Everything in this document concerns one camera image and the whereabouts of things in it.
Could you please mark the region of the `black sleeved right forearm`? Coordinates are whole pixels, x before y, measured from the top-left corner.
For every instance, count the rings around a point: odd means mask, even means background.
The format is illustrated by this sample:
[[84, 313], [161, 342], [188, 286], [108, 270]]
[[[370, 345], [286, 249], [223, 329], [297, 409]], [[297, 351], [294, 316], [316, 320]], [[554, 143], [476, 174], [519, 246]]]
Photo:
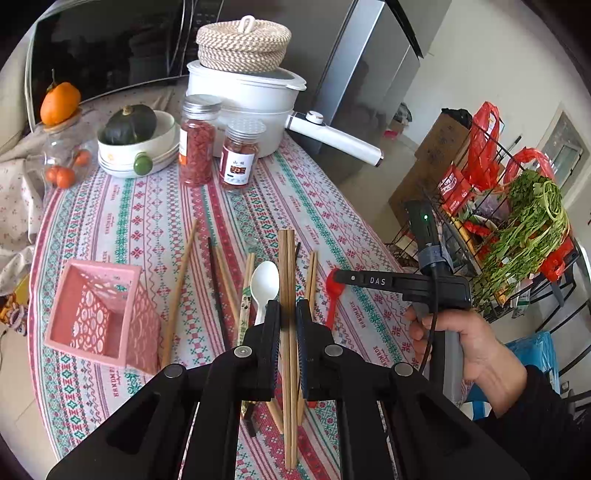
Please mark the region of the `black sleeved right forearm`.
[[590, 430], [578, 425], [565, 400], [544, 374], [528, 366], [525, 389], [501, 416], [476, 424], [527, 472], [531, 479], [588, 479]]

